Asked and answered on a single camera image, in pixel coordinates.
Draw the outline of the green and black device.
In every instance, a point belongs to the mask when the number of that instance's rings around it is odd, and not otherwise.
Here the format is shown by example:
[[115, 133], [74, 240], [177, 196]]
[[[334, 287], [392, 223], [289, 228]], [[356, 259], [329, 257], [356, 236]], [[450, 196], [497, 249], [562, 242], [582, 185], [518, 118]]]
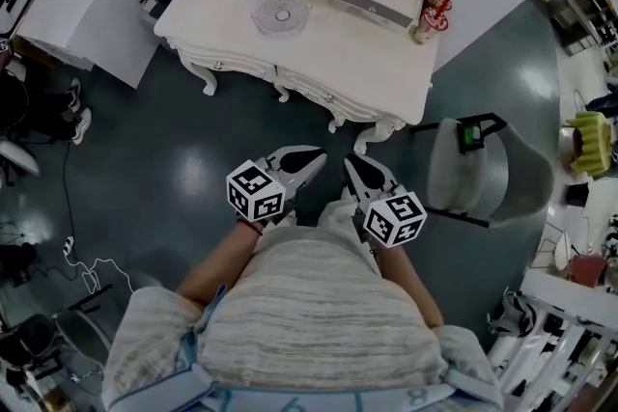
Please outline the green and black device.
[[485, 146], [482, 129], [478, 124], [458, 123], [457, 136], [459, 150], [462, 154], [480, 150]]

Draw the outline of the person's right forearm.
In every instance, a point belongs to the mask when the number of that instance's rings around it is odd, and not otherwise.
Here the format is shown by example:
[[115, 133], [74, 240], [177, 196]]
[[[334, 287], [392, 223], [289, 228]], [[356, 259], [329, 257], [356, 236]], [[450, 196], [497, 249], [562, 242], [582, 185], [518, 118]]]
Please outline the person's right forearm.
[[375, 242], [375, 257], [382, 277], [402, 288], [414, 301], [430, 329], [444, 325], [442, 314], [401, 246], [387, 248]]

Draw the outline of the black box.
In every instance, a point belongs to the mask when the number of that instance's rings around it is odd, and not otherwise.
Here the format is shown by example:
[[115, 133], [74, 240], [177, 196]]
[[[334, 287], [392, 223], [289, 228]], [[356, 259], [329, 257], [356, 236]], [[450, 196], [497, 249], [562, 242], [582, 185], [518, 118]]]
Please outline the black box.
[[568, 206], [585, 208], [589, 197], [587, 183], [572, 184], [566, 188], [565, 203]]

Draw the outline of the grey and black headset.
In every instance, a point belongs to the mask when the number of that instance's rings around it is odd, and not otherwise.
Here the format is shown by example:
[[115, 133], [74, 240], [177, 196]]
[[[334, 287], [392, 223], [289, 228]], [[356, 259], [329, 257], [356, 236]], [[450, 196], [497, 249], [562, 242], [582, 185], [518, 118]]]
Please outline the grey and black headset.
[[516, 292], [507, 290], [488, 314], [487, 326], [494, 335], [522, 338], [530, 334], [536, 321], [534, 308]]

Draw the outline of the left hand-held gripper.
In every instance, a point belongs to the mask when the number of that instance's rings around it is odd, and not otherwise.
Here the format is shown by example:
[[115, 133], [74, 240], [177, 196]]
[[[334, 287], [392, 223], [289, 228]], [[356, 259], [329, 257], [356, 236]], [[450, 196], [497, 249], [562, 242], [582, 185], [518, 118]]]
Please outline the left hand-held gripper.
[[[284, 211], [287, 201], [325, 161], [325, 150], [313, 146], [283, 147], [270, 161], [248, 159], [226, 177], [227, 201], [243, 219], [266, 221]], [[274, 168], [274, 162], [282, 170]]]

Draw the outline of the person's left forearm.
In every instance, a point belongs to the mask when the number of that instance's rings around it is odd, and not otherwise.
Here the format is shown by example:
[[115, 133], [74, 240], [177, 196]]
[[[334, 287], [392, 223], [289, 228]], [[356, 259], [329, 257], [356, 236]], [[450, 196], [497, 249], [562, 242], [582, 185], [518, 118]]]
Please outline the person's left forearm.
[[176, 293], [204, 309], [225, 286], [231, 288], [248, 264], [264, 226], [238, 220], [214, 250], [183, 279]]

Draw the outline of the person's white trousers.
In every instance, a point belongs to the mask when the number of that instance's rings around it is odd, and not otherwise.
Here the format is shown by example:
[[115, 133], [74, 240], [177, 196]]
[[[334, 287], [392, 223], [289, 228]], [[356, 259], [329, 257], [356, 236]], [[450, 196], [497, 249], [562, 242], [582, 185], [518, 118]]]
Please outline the person's white trousers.
[[352, 199], [330, 202], [324, 207], [317, 227], [345, 238], [355, 239], [357, 238], [357, 230], [353, 223], [355, 213], [356, 202]]

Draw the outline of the grey floor appliance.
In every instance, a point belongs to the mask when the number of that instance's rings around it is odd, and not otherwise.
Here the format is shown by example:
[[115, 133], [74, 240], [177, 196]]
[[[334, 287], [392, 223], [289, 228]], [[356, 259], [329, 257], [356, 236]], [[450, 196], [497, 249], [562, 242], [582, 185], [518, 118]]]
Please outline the grey floor appliance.
[[155, 25], [173, 0], [146, 0], [141, 5], [141, 18]]

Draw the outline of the red box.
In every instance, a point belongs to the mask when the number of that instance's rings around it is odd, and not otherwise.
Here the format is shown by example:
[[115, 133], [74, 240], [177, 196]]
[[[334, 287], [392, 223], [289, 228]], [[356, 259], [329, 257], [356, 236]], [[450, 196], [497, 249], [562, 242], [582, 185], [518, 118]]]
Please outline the red box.
[[569, 278], [572, 282], [595, 288], [606, 268], [606, 260], [599, 255], [574, 255], [570, 261]]

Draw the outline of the grey metal shelf unit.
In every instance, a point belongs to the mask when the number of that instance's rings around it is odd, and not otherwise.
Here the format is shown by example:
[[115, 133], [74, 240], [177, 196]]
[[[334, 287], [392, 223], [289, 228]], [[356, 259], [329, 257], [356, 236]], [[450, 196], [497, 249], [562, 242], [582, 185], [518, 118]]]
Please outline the grey metal shelf unit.
[[618, 0], [549, 0], [549, 20], [569, 56], [618, 46]]

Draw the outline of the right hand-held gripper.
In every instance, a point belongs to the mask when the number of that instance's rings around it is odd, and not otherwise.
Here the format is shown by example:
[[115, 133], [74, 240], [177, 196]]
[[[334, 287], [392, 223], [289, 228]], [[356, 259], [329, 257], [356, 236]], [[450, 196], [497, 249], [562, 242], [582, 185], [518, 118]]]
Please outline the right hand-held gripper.
[[[369, 199], [375, 190], [386, 191], [397, 186], [392, 172], [373, 158], [349, 153], [343, 163], [348, 184], [359, 200]], [[414, 240], [427, 216], [416, 194], [398, 186], [368, 205], [363, 229], [384, 247], [393, 248]]]

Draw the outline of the grey upholstered chair black frame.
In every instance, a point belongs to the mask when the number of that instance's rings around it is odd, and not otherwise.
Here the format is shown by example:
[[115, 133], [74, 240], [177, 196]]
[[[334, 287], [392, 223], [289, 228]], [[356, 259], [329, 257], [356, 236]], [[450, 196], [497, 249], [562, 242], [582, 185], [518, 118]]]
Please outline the grey upholstered chair black frame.
[[[485, 146], [460, 153], [457, 125], [478, 124]], [[554, 185], [550, 160], [532, 147], [505, 120], [494, 113], [459, 119], [445, 118], [410, 129], [414, 135], [434, 131], [429, 158], [426, 210], [486, 229], [503, 228], [535, 215], [548, 204]], [[496, 135], [506, 154], [507, 185], [497, 208], [487, 218], [475, 218], [469, 212], [479, 203], [488, 178], [487, 138]]]

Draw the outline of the white display rack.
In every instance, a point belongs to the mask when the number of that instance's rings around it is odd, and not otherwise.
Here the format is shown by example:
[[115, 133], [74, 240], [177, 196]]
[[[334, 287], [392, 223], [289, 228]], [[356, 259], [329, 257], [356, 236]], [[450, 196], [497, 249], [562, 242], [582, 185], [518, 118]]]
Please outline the white display rack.
[[618, 357], [618, 295], [534, 269], [512, 291], [537, 321], [522, 338], [494, 335], [489, 360], [504, 412], [567, 412], [586, 384], [602, 384], [604, 358]]

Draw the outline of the white cabinet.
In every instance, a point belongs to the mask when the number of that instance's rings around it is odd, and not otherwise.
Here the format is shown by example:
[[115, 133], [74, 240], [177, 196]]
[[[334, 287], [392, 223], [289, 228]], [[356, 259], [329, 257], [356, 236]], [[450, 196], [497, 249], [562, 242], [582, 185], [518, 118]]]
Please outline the white cabinet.
[[79, 69], [137, 88], [159, 45], [137, 0], [34, 0], [16, 34]]

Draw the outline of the person's beige striped top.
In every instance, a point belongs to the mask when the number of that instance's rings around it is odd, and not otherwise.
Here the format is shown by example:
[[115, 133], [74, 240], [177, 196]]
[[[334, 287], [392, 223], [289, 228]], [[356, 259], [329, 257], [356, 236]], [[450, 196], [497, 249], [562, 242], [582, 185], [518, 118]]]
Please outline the person's beige striped top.
[[107, 412], [502, 412], [476, 336], [428, 328], [357, 238], [262, 231], [204, 309], [176, 290], [131, 296], [104, 371]]

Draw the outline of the yellow-green ribbed stool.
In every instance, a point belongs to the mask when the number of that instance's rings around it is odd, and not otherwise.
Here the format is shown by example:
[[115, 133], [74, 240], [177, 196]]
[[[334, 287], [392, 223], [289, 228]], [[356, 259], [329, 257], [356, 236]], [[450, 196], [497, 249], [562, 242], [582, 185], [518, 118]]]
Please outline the yellow-green ribbed stool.
[[591, 178], [607, 172], [612, 156], [609, 120], [599, 112], [578, 111], [566, 123], [568, 128], [574, 130], [572, 170]]

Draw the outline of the small white desk fan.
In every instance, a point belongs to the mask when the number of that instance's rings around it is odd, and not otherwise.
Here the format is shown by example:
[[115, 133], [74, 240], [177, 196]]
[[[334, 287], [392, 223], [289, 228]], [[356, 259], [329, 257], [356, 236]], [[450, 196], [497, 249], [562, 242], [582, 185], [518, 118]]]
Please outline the small white desk fan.
[[284, 37], [300, 33], [310, 13], [311, 4], [307, 0], [261, 0], [252, 19], [262, 35]]

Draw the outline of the grey shell chair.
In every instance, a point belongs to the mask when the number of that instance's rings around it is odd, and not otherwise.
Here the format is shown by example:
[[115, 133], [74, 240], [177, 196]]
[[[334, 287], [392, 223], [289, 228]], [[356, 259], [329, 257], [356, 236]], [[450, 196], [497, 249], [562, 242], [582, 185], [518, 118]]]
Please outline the grey shell chair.
[[112, 343], [103, 329], [90, 317], [90, 313], [98, 311], [100, 305], [90, 308], [86, 308], [86, 305], [111, 289], [112, 285], [107, 284], [52, 317], [57, 331], [66, 343], [101, 369], [105, 367]]

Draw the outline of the white ornate dressing table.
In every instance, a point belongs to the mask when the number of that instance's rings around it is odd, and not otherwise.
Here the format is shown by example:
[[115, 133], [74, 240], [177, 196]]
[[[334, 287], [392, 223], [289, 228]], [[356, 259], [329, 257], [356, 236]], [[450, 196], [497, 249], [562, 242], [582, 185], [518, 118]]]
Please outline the white ornate dressing table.
[[260, 0], [173, 0], [155, 24], [155, 33], [175, 49], [184, 67], [213, 96], [221, 74], [193, 66], [183, 51], [222, 51], [295, 71], [383, 117], [361, 132], [354, 150], [387, 140], [407, 125], [419, 124], [434, 72], [437, 40], [415, 43], [367, 18], [339, 10], [327, 0], [308, 0], [304, 29], [282, 38], [267, 37], [252, 14]]

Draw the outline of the white stool seat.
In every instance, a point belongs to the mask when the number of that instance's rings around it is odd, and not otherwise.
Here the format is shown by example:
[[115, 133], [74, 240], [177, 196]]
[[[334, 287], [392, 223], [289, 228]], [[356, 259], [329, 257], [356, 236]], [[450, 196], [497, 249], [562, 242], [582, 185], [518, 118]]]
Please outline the white stool seat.
[[26, 172], [38, 176], [40, 167], [36, 158], [26, 149], [6, 139], [0, 140], [0, 156]]

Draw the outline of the drink cup with red straw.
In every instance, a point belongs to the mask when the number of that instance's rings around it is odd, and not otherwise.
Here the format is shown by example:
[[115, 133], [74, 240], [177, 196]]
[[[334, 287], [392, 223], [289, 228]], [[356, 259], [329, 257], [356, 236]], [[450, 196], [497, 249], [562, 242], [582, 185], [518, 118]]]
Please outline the drink cup with red straw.
[[418, 44], [424, 44], [446, 31], [449, 27], [447, 14], [452, 8], [452, 0], [423, 0], [419, 21], [411, 38]]

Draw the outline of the grey-fronted small drawer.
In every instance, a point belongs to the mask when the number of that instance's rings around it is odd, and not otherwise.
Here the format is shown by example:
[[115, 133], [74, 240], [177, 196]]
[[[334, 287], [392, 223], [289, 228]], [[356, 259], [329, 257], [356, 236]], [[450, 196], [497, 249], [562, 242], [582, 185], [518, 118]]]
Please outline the grey-fronted small drawer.
[[381, 21], [406, 28], [415, 25], [418, 21], [419, 14], [409, 15], [401, 13], [385, 5], [382, 5], [373, 0], [338, 0], [352, 7], [360, 9], [365, 14], [372, 14]]

